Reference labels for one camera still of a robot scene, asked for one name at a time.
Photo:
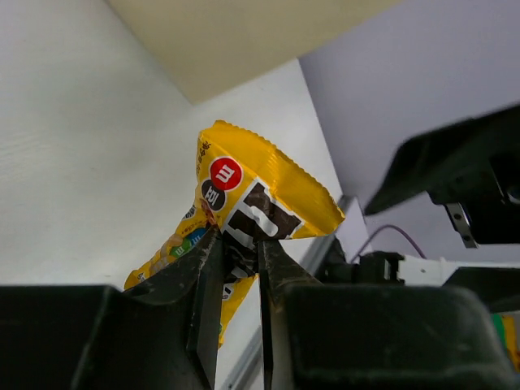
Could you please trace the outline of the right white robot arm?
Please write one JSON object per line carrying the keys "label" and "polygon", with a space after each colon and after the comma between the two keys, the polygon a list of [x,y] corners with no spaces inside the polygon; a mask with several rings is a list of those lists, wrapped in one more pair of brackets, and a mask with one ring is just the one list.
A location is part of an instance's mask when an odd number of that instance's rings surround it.
{"label": "right white robot arm", "polygon": [[[446,211],[467,249],[519,242],[519,107],[414,136],[396,150],[364,209],[376,215],[422,193]],[[408,285],[467,288],[492,313],[519,315],[519,266],[407,258]]]}

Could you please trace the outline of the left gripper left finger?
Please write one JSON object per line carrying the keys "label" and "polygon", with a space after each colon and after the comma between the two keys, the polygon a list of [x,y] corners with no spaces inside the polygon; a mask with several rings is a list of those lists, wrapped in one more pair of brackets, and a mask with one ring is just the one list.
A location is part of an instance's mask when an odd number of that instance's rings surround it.
{"label": "left gripper left finger", "polygon": [[223,241],[122,292],[110,285],[4,286],[4,389],[212,389]]}

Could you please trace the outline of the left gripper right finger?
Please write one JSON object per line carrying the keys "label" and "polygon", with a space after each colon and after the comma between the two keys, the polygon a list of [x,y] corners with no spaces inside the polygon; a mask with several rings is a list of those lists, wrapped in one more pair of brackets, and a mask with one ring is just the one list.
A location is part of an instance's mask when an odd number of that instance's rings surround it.
{"label": "left gripper right finger", "polygon": [[492,313],[467,288],[406,286],[394,253],[298,292],[296,389],[515,389]]}

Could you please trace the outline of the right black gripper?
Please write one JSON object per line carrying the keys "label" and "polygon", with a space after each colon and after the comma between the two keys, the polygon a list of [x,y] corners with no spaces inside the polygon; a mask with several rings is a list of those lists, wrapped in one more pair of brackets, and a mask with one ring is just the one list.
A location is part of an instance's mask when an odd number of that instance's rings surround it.
{"label": "right black gripper", "polygon": [[414,136],[365,206],[376,215],[428,192],[467,249],[519,243],[519,105]]}

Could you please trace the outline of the yellow candy packet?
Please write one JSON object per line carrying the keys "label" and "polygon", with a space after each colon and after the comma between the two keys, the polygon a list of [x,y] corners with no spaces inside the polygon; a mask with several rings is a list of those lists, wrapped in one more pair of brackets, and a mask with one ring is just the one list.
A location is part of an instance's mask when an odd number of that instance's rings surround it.
{"label": "yellow candy packet", "polygon": [[132,271],[130,289],[193,249],[216,226],[231,269],[223,285],[219,341],[258,274],[257,244],[326,236],[345,214],[327,189],[266,138],[217,120],[197,140],[193,205],[154,256]]}

